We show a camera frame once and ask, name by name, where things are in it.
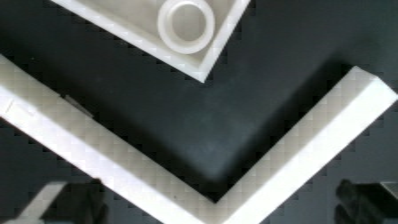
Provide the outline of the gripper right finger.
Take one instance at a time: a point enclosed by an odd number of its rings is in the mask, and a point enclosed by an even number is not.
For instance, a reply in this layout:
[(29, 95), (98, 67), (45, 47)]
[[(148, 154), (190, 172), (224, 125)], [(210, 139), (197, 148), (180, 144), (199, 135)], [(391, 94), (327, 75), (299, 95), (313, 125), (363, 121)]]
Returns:
[(341, 180), (334, 224), (398, 224), (398, 182)]

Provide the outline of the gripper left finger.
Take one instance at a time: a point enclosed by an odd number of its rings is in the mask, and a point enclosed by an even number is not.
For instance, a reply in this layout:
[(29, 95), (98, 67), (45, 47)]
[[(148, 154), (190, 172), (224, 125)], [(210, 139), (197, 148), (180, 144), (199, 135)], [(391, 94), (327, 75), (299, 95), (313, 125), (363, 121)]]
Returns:
[(11, 224), (109, 224), (101, 181), (50, 182)]

